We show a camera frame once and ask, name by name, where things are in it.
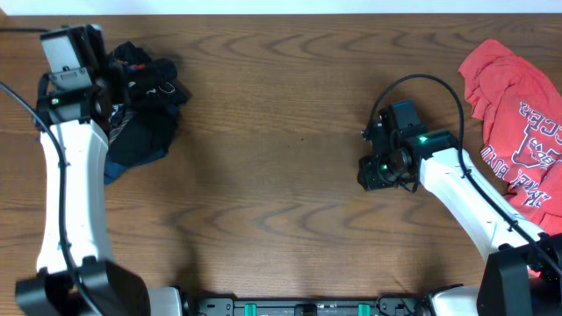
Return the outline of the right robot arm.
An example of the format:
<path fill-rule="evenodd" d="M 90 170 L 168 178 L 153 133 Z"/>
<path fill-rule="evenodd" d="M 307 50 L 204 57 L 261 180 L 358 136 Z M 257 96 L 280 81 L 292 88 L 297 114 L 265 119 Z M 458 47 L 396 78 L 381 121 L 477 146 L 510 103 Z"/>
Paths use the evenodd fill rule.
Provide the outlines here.
<path fill-rule="evenodd" d="M 365 190 L 423 187 L 449 210 L 486 267 L 477 288 L 452 285 L 427 294 L 409 315 L 560 315 L 561 237 L 524 218 L 481 175 L 451 132 L 430 132 L 414 104 L 372 111 L 362 135 Z"/>

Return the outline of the black orange-patterned jersey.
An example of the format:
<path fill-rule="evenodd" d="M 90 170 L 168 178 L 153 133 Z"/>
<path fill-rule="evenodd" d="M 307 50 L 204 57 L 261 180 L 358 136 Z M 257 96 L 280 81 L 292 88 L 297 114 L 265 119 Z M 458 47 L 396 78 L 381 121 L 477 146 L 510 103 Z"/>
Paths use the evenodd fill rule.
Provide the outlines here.
<path fill-rule="evenodd" d="M 168 58 L 153 59 L 141 47 L 127 41 L 108 53 L 112 65 L 126 73 L 126 99 L 113 105 L 111 129 L 117 129 L 135 114 L 179 115 L 191 93 L 177 80 L 176 64 Z"/>

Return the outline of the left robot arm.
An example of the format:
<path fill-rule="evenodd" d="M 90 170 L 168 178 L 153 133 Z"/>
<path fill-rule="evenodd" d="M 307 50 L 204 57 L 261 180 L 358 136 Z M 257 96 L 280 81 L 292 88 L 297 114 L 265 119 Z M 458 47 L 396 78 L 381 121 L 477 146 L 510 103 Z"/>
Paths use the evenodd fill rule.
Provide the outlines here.
<path fill-rule="evenodd" d="M 176 287 L 149 289 L 119 266 L 107 233 L 105 125 L 126 91 L 124 72 L 106 59 L 98 25 L 40 35 L 50 67 L 30 113 L 46 159 L 46 222 L 35 276 L 17 281 L 27 315 L 181 315 Z"/>

